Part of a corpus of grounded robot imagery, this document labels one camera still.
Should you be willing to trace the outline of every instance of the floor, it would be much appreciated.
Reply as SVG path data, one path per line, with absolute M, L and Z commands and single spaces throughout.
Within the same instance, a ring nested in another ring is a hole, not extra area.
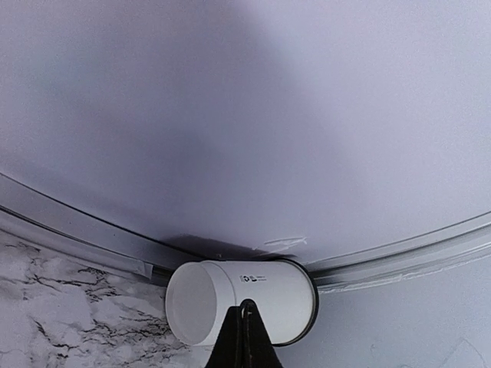
M 0 232 L 0 367 L 201 367 L 163 312 L 164 289 Z

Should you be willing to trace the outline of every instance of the marble surface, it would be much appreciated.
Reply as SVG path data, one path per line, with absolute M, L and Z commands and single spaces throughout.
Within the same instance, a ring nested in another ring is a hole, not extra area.
M 200 367 L 164 289 L 87 267 L 0 233 L 0 367 Z

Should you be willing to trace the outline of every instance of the white floor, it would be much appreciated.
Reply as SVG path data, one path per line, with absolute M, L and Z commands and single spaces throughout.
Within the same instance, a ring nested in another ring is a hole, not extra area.
M 164 289 L 0 233 L 0 367 L 201 367 L 163 313 Z

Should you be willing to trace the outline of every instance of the white marble tile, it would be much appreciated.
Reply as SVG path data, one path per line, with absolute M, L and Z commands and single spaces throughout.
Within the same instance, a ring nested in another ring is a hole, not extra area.
M 164 289 L 88 268 L 0 234 L 0 367 L 199 367 Z

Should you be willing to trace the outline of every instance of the cylindrical container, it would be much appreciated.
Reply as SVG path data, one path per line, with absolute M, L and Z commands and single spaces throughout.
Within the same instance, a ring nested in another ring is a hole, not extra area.
M 213 345 L 229 307 L 245 299 L 257 304 L 276 346 L 302 338 L 317 317 L 317 288 L 293 261 L 203 261 L 174 272 L 166 293 L 167 321 L 183 343 Z

